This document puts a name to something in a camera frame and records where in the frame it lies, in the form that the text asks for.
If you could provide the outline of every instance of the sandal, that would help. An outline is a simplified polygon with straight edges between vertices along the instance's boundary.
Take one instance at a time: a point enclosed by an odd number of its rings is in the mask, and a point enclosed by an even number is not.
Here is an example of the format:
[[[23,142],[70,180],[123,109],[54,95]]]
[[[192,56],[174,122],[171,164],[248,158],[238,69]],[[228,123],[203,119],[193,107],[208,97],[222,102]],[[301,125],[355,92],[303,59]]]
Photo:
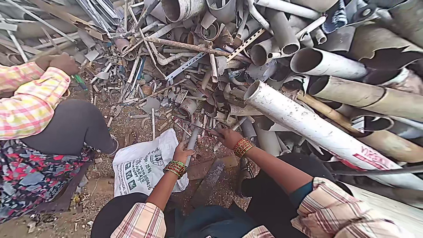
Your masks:
[[[236,180],[236,186],[235,186],[235,193],[240,196],[241,198],[245,198],[245,196],[242,194],[241,192],[241,188],[242,188],[242,181],[244,181],[244,179],[251,179],[254,177],[253,172],[251,171],[251,168],[248,164],[248,159],[245,157],[240,158],[241,161],[241,165],[240,165],[240,169],[241,171],[239,172],[238,178]]]
[[[138,132],[138,128],[133,128],[133,129],[130,129],[129,132],[125,136],[121,136],[117,139],[115,136],[113,135],[111,136],[118,144],[116,150],[110,155],[108,155],[109,157],[113,159],[118,150],[128,147],[130,145],[136,144],[138,142],[138,137],[140,136],[140,134]]]

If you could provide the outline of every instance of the woman's arm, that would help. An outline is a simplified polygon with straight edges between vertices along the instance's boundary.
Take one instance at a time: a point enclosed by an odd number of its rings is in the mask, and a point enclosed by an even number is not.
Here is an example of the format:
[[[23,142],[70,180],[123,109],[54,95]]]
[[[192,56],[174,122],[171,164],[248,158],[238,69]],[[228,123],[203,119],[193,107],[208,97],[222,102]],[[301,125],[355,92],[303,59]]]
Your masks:
[[[185,163],[188,156],[195,153],[195,151],[192,149],[185,150],[187,146],[187,141],[179,143],[175,149],[175,153],[173,154],[174,161]],[[163,177],[154,187],[146,202],[153,203],[163,211],[177,180],[178,176],[175,173],[166,171],[165,175],[163,175]]]
[[[217,131],[224,136],[224,138],[218,138],[218,140],[232,150],[243,138],[242,135],[231,129],[217,129]],[[254,161],[275,182],[282,186],[288,194],[313,180],[312,176],[257,147],[249,149],[245,156]]]

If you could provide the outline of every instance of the plastic scrap pile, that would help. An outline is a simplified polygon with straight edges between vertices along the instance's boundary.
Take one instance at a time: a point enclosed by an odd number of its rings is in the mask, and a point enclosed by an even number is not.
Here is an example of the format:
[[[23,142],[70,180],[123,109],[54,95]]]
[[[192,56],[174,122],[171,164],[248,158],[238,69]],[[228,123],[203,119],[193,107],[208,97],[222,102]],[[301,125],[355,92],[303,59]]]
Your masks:
[[[56,53],[44,28],[81,64],[79,84],[92,90],[92,103],[112,101],[115,116],[136,106],[131,118],[153,117],[153,137],[177,125],[193,147],[205,133],[191,121],[239,127],[275,156],[313,153],[355,170],[421,169],[413,164],[423,161],[420,0],[0,5],[1,64]],[[157,119],[165,121],[159,128]],[[423,190],[419,177],[398,173],[369,177]]]

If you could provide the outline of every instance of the pink plaid shirt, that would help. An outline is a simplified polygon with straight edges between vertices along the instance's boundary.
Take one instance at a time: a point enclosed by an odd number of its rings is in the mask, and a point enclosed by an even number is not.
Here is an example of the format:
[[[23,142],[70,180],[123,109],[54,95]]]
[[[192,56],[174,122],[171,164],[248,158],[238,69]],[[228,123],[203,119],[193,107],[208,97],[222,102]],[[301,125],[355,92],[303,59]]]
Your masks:
[[[292,226],[310,238],[413,237],[369,208],[366,202],[350,196],[325,178],[314,178],[313,191],[303,199],[297,211],[299,215],[291,220]],[[165,233],[163,212],[152,203],[136,203],[111,238],[163,238]],[[274,236],[265,226],[259,226],[242,238]]]
[[[70,77],[50,67],[44,72],[34,62],[0,66],[0,140],[24,138],[40,133],[49,124],[54,108],[69,87]]]

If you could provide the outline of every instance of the dirt ground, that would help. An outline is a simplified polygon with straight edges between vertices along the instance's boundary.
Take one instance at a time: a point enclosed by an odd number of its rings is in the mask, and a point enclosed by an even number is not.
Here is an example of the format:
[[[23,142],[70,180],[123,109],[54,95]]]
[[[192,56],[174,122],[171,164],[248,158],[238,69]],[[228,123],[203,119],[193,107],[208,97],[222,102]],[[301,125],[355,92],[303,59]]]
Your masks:
[[[79,87],[71,87],[72,94],[70,98],[79,98],[89,100],[89,93],[82,91]],[[114,101],[101,101],[99,99],[97,106],[103,115],[111,115],[114,111],[110,108],[116,105]],[[141,128],[142,119],[130,119],[131,115],[145,114],[141,109],[137,109],[134,105],[125,106],[120,115],[113,119],[110,133],[119,137],[127,133],[131,128],[138,128],[140,133],[138,142],[150,141],[152,139],[152,124],[148,120],[145,128]],[[164,123],[164,120],[156,123],[156,129]],[[182,139],[183,131],[178,127],[174,127],[179,141]],[[221,147],[213,152],[213,146],[216,140],[212,137],[204,137],[202,143],[196,147],[197,156],[190,162],[196,165],[202,162],[210,161],[215,158],[221,158],[230,155],[232,151]],[[0,237],[3,238],[86,238],[90,237],[91,223],[94,221],[97,213],[101,208],[113,198],[114,193],[114,172],[111,160],[100,153],[96,153],[97,163],[90,166],[86,174],[88,183],[81,190],[82,210],[76,207],[72,201],[69,212],[56,214],[41,214],[34,216],[22,216],[12,219],[4,224],[0,224]],[[239,172],[238,166],[225,169],[220,176],[217,185],[209,198],[208,204],[221,205],[228,208],[233,202],[244,210],[247,209],[249,199],[243,199],[234,193],[236,177]],[[253,165],[253,172],[258,173],[258,167]],[[191,196],[194,194],[201,180],[190,180],[187,189],[180,193],[174,193],[170,197],[170,201],[175,206],[188,214],[193,208],[189,205]],[[28,233],[30,223],[36,223],[33,232]]]

